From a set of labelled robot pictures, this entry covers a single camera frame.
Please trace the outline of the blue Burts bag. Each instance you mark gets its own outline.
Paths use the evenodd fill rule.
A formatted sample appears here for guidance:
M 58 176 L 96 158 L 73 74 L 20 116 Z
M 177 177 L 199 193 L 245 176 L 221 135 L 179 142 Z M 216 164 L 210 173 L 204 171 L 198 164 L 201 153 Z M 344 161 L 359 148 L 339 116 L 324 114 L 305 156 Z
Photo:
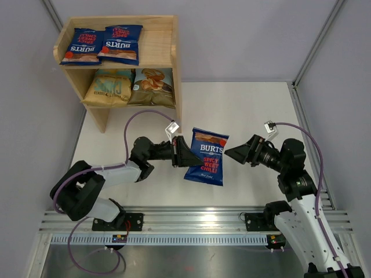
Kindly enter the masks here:
M 99 65 L 98 54 L 103 45 L 104 31 L 75 28 L 74 36 L 60 65 Z
M 223 152 L 229 135 L 196 127 L 193 128 L 192 132 L 191 151 L 200 158 L 203 164 L 189 167 L 184 179 L 223 186 Z
M 112 25 L 105 28 L 100 60 L 139 65 L 139 38 L 142 25 Z

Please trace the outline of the light blue cassava chips bag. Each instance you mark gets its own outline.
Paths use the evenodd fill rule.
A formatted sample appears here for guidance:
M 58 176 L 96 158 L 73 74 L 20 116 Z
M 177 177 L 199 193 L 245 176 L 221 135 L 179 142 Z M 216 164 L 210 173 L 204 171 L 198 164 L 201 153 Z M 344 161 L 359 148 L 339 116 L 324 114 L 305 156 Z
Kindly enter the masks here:
M 175 109 L 172 69 L 137 68 L 128 105 Z

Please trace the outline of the yellow kettle chips bag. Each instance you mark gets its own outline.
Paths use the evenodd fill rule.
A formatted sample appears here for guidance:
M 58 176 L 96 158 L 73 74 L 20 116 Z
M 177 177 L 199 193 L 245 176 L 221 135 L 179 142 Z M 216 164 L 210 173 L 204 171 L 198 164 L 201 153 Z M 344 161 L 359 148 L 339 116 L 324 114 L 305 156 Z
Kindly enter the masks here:
M 132 69 L 98 69 L 81 103 L 106 108 L 128 105 L 135 72 Z

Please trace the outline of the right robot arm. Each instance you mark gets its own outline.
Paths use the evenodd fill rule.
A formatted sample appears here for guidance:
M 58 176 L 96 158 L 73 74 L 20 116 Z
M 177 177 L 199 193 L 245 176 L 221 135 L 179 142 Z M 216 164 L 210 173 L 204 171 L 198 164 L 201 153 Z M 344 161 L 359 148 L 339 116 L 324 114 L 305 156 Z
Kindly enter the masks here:
M 277 180 L 285 201 L 266 204 L 263 222 L 268 229 L 283 234 L 298 257 L 304 277 L 364 277 L 340 248 L 317 197 L 320 190 L 304 168 L 304 144 L 286 139 L 276 149 L 263 137 L 225 151 L 240 164 L 260 164 L 278 172 Z

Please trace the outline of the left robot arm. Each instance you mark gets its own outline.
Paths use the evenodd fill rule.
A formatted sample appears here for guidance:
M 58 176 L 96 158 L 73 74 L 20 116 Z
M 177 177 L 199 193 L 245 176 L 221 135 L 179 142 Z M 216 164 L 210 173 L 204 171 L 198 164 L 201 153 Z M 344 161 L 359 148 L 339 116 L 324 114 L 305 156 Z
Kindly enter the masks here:
M 173 167 L 203 164 L 183 136 L 159 144 L 139 137 L 124 164 L 93 167 L 84 160 L 76 162 L 51 189 L 50 198 L 56 211 L 72 221 L 93 218 L 94 231 L 126 231 L 130 229 L 131 220 L 123 206 L 112 198 L 100 198 L 99 194 L 104 188 L 145 180 L 154 169 L 150 164 L 152 160 L 169 160 Z

